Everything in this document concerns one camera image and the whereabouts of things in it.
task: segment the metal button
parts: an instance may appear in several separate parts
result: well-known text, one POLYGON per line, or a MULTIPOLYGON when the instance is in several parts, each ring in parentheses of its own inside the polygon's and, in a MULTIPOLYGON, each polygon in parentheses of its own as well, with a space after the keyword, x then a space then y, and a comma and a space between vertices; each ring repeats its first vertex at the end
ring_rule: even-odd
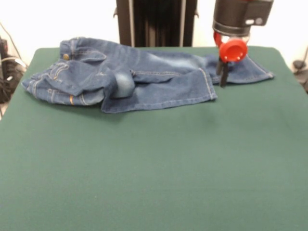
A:
POLYGON ((63 55, 63 59, 64 59, 64 60, 69 60, 69 55, 68 55, 68 54, 64 54, 64 55, 63 55))

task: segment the denim jeans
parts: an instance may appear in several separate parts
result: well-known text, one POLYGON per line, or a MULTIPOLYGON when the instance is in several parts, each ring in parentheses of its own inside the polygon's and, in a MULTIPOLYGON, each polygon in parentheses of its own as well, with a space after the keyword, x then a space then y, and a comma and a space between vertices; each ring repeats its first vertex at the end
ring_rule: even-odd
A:
MULTIPOLYGON (((60 44, 60 58, 22 86, 49 103, 93 105, 105 113, 153 110, 215 100, 218 58, 181 52, 141 51, 117 43, 73 38, 60 44)), ((248 56, 230 64, 230 83, 273 78, 248 56)))

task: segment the green cloth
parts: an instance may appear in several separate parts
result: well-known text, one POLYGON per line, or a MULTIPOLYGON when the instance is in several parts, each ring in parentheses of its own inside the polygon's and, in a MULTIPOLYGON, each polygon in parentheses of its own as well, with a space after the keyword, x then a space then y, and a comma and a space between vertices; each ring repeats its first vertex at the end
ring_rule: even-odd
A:
POLYGON ((108 115, 19 86, 0 122, 0 230, 307 231, 308 98, 275 49, 250 56, 276 78, 165 110, 108 115))

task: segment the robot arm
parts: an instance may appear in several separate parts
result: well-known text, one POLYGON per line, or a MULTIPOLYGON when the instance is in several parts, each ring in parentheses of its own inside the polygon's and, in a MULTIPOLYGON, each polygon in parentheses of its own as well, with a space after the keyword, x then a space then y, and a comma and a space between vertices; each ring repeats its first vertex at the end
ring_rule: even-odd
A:
POLYGON ((274 0, 216 0, 214 40, 219 48, 217 74, 222 72, 220 85, 225 86, 228 62, 241 61, 248 52, 251 26, 264 26, 274 0))

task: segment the cable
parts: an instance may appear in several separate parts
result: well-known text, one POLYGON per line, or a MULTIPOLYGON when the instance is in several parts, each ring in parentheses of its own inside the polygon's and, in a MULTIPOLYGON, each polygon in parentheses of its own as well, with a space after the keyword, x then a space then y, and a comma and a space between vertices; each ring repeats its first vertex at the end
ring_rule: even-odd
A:
POLYGON ((19 59, 17 57, 6 57, 6 58, 1 60, 1 63, 3 63, 4 61, 8 61, 8 60, 14 60, 16 63, 20 64, 21 66, 28 68, 28 65, 25 64, 24 61, 22 61, 21 59, 19 59))
POLYGON ((1 22, 0 22, 0 26, 2 27, 2 29, 4 30, 4 32, 9 36, 9 38, 10 38, 10 40, 11 40, 11 42, 12 42, 12 44, 13 44, 13 46, 14 46, 14 48, 15 48, 17 54, 18 54, 18 57, 19 57, 20 59, 22 59, 21 56, 20 56, 20 53, 19 53, 18 49, 17 49, 16 46, 15 46, 15 43, 14 43, 14 41, 13 41, 11 35, 10 35, 9 32, 4 28, 4 26, 2 25, 1 22))

